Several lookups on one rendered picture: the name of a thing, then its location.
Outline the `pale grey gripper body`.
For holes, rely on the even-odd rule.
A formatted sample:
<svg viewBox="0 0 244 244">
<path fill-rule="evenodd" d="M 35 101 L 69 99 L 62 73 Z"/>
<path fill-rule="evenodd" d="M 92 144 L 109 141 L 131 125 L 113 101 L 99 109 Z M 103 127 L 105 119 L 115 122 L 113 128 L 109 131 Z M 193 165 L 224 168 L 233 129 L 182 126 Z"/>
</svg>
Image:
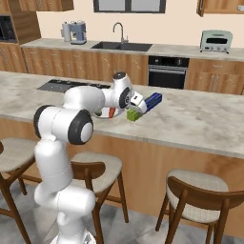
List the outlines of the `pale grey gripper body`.
<svg viewBox="0 0 244 244">
<path fill-rule="evenodd" d="M 146 102 L 145 102 L 144 100 L 142 100 L 142 101 L 140 102 L 140 104 L 137 105 L 137 106 L 135 106 L 133 109 L 134 109 L 136 112 L 139 112 L 139 113 L 141 113 L 141 114 L 144 114 L 144 113 L 147 112 L 148 107 L 147 107 Z"/>
</svg>

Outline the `blue aluminum foil box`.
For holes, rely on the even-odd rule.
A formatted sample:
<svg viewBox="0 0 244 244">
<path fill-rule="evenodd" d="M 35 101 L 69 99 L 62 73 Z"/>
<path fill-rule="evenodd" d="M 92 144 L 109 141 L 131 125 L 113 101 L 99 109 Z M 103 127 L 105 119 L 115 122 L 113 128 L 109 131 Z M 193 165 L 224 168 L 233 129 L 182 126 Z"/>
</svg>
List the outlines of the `blue aluminum foil box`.
<svg viewBox="0 0 244 244">
<path fill-rule="evenodd" d="M 150 111 L 161 101 L 162 101 L 162 94 L 158 92 L 153 93 L 151 96 L 145 99 L 145 103 L 147 105 L 147 111 Z"/>
</svg>

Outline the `white plate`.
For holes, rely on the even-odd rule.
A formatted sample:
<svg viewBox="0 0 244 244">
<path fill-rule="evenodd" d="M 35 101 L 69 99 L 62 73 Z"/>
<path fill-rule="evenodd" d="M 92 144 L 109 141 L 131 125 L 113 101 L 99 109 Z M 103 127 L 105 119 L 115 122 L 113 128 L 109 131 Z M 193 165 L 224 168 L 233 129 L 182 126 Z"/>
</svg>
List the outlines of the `white plate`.
<svg viewBox="0 0 244 244">
<path fill-rule="evenodd" d="M 96 114 L 93 114 L 93 115 L 96 116 L 97 118 L 109 119 L 109 110 L 110 110 L 110 107 L 104 107 L 101 110 L 102 111 L 101 116 L 97 116 Z M 116 117 L 116 116 L 120 115 L 123 112 L 124 112 L 124 109 L 115 108 L 115 113 L 114 113 L 113 117 Z"/>
</svg>

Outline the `black built-in oven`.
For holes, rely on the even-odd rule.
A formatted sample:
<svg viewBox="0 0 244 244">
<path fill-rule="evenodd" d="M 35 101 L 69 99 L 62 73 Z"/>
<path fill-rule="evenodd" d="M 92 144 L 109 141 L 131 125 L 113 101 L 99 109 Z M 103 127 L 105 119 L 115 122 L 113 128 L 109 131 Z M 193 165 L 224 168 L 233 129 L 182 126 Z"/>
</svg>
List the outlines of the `black built-in oven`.
<svg viewBox="0 0 244 244">
<path fill-rule="evenodd" d="M 148 85 L 183 90 L 189 67 L 189 58 L 153 56 L 149 57 Z"/>
</svg>

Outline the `dark sink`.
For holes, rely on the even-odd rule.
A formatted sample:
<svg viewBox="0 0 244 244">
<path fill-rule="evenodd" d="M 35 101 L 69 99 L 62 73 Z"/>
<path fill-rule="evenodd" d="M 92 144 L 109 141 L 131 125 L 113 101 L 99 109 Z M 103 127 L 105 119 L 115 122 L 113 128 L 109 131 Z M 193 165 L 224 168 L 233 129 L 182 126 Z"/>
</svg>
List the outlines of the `dark sink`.
<svg viewBox="0 0 244 244">
<path fill-rule="evenodd" d="M 151 46 L 152 44 L 101 41 L 98 44 L 92 46 L 92 48 L 98 50 L 116 50 L 116 51 L 148 51 Z"/>
</svg>

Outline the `wooden kitchen island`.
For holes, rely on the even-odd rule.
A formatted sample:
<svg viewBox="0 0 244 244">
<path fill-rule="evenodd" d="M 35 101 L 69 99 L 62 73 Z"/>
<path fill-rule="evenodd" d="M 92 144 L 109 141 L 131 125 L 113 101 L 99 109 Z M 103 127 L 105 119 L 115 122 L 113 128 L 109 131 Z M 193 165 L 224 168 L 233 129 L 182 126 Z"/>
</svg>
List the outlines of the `wooden kitchen island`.
<svg viewBox="0 0 244 244">
<path fill-rule="evenodd" d="M 32 119 L 42 105 L 59 106 L 59 92 L 44 91 L 45 75 L 0 71 L 0 138 L 35 137 Z M 70 155 L 105 153 L 123 162 L 128 207 L 157 215 L 171 169 L 214 174 L 230 190 L 244 190 L 244 95 L 162 90 L 163 100 L 135 122 L 124 114 L 94 119 L 94 133 Z"/>
</svg>

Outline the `long wooden base cupboard run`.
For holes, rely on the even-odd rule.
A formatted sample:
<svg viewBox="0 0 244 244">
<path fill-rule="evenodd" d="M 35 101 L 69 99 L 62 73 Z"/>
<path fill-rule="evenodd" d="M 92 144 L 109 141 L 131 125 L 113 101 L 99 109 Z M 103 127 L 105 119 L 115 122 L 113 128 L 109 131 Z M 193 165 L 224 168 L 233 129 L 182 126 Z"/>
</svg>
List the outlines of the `long wooden base cupboard run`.
<svg viewBox="0 0 244 244">
<path fill-rule="evenodd" d="M 124 71 L 135 85 L 148 83 L 148 56 L 98 51 L 24 48 L 0 43 L 0 71 L 110 82 Z"/>
</svg>

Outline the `wooden stool with beige seat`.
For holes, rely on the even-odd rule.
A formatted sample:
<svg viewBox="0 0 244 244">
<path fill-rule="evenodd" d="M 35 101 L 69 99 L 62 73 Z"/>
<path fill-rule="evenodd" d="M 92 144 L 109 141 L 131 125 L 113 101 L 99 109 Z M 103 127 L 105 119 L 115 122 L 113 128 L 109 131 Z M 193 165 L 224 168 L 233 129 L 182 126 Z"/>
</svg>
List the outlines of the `wooden stool with beige seat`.
<svg viewBox="0 0 244 244">
<path fill-rule="evenodd" d="M 166 178 L 166 194 L 157 219 L 158 232 L 163 216 L 169 213 L 165 244 L 172 244 L 181 218 L 208 226 L 206 244 L 221 244 L 230 209 L 244 203 L 244 191 L 230 192 L 220 177 L 174 169 Z"/>
<path fill-rule="evenodd" d="M 100 209 L 105 200 L 122 205 L 124 220 L 129 222 L 122 177 L 122 161 L 112 155 L 80 152 L 71 160 L 72 184 L 92 190 L 97 197 L 92 211 L 97 244 L 104 244 L 100 222 Z"/>
<path fill-rule="evenodd" d="M 9 208 L 0 208 L 0 214 L 13 218 L 26 244 L 31 244 L 21 216 L 10 193 L 10 185 L 18 180 L 23 194 L 27 194 L 24 180 L 40 182 L 37 177 L 24 175 L 24 172 L 35 162 L 34 147 L 36 142 L 8 137 L 0 140 L 0 191 Z"/>
</svg>

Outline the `metal tap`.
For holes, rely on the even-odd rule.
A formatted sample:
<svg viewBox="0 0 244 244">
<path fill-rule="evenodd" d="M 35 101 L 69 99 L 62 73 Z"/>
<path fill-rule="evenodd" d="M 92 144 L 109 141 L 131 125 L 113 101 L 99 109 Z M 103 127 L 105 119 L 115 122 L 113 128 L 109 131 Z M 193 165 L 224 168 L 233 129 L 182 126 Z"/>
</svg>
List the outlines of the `metal tap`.
<svg viewBox="0 0 244 244">
<path fill-rule="evenodd" d="M 120 29 L 121 29 L 121 38 L 120 38 L 120 41 L 121 41 L 121 44 L 125 44 L 125 43 L 129 43 L 129 39 L 128 39 L 128 36 L 125 38 L 124 37 L 124 27 L 122 25 L 121 22 L 116 22 L 113 27 L 112 27 L 112 32 L 115 33 L 115 28 L 119 26 Z"/>
</svg>

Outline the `short wooden base cupboard run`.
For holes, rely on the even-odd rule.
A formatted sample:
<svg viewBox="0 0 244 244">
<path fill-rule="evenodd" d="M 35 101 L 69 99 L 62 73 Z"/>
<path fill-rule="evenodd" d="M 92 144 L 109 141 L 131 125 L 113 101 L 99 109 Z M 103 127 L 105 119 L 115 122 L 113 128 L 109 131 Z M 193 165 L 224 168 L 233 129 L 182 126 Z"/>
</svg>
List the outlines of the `short wooden base cupboard run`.
<svg viewBox="0 0 244 244">
<path fill-rule="evenodd" d="M 190 59 L 185 90 L 244 94 L 244 61 Z"/>
</svg>

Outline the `white and blue coffee machine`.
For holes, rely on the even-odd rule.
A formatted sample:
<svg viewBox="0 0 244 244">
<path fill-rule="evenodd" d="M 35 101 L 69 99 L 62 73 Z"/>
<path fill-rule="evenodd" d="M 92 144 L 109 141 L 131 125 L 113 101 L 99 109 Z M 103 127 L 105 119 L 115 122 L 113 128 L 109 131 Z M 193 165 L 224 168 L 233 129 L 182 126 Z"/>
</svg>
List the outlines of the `white and blue coffee machine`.
<svg viewBox="0 0 244 244">
<path fill-rule="evenodd" d="M 83 45 L 87 42 L 86 23 L 84 21 L 64 22 L 61 36 L 72 45 Z"/>
</svg>

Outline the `pale green toaster oven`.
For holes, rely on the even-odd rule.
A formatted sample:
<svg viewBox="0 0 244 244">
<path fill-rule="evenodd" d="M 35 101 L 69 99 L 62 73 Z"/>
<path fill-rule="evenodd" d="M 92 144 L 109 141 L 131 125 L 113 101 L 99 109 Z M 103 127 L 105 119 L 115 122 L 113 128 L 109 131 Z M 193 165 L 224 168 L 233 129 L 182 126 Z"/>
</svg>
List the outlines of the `pale green toaster oven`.
<svg viewBox="0 0 244 244">
<path fill-rule="evenodd" d="M 233 34 L 227 30 L 204 30 L 200 41 L 200 51 L 230 52 Z"/>
</svg>

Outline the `tall wooden cupboard column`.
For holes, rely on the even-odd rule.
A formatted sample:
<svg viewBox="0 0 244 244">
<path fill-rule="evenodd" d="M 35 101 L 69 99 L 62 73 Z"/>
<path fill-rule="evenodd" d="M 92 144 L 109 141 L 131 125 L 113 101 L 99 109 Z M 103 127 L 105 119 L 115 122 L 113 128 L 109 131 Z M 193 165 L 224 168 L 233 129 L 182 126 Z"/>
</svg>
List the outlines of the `tall wooden cupboard column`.
<svg viewBox="0 0 244 244">
<path fill-rule="evenodd" d="M 0 13 L 9 15 L 13 24 L 13 29 L 17 39 L 16 43 L 22 45 L 41 37 L 39 23 L 35 11 L 15 11 Z"/>
</svg>

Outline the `wooden wall cupboard open door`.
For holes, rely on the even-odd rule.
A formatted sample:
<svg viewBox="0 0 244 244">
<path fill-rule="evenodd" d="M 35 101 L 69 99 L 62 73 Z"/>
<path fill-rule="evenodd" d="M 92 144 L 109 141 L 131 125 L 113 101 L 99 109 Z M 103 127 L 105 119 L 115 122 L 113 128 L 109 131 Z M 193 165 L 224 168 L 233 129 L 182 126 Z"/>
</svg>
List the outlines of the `wooden wall cupboard open door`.
<svg viewBox="0 0 244 244">
<path fill-rule="evenodd" d="M 209 14 L 244 14 L 244 0 L 198 0 L 199 16 Z"/>
</svg>

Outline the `wooden wall cupboards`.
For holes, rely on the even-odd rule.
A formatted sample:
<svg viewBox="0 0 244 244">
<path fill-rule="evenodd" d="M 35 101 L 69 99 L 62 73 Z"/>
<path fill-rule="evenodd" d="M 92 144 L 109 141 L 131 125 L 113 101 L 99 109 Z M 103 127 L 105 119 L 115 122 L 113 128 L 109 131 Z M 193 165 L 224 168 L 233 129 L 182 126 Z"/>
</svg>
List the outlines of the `wooden wall cupboards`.
<svg viewBox="0 0 244 244">
<path fill-rule="evenodd" d="M 0 13 L 73 10 L 73 0 L 0 0 Z"/>
</svg>

